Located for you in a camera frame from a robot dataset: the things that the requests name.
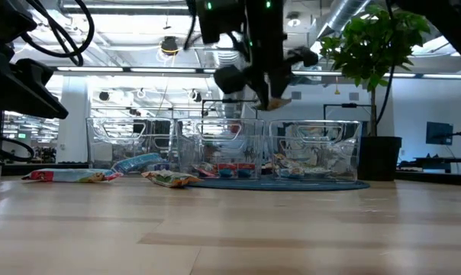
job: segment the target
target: pillar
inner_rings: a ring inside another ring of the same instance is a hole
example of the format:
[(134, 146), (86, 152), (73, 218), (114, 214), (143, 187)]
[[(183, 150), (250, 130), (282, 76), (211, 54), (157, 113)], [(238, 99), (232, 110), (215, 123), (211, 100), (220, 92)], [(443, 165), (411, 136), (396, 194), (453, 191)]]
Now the pillar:
[(56, 162), (87, 162), (86, 118), (91, 108), (88, 78), (64, 76), (61, 104), (69, 115), (60, 121)]

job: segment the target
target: chip bag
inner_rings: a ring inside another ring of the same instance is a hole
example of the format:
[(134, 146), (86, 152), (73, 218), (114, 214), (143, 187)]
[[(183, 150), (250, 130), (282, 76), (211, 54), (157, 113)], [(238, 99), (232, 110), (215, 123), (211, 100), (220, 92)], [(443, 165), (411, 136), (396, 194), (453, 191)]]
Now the chip bag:
[(105, 169), (40, 169), (22, 177), (23, 180), (68, 183), (100, 183), (122, 176), (121, 173)]
[(142, 173), (142, 176), (155, 184), (169, 188), (181, 188), (189, 183), (202, 181), (199, 178), (186, 173), (172, 172), (168, 170), (145, 172)]
[(137, 157), (131, 157), (125, 160), (118, 161), (111, 168), (115, 172), (128, 174), (129, 172), (143, 169), (149, 164), (164, 163), (165, 160), (157, 153), (149, 153)]

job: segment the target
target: wooden table surface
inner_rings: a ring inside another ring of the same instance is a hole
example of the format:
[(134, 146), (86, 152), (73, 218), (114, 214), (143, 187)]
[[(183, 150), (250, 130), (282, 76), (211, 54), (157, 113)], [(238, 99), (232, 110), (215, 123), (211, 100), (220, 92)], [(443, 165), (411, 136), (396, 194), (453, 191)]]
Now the wooden table surface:
[(0, 182), (0, 274), (461, 275), (461, 186)]

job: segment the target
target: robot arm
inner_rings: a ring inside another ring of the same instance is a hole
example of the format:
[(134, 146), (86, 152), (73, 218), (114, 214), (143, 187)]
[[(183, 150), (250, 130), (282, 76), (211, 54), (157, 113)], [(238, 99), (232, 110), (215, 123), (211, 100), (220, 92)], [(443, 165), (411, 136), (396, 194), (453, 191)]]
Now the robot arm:
[(395, 0), (393, 3), (425, 16), (461, 55), (461, 15), (447, 0)]

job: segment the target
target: transparent container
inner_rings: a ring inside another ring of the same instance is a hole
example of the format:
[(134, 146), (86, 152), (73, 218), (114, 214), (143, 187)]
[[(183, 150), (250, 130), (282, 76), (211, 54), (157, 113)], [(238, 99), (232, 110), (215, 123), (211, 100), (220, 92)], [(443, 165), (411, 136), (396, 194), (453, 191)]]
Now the transparent container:
[(179, 119), (181, 171), (200, 178), (260, 178), (264, 128), (256, 119)]
[(111, 169), (120, 160), (157, 153), (163, 158), (162, 163), (149, 163), (132, 172), (178, 169), (172, 119), (87, 118), (86, 125), (89, 163), (93, 168)]
[(273, 175), (278, 180), (355, 182), (360, 135), (358, 121), (271, 121)]

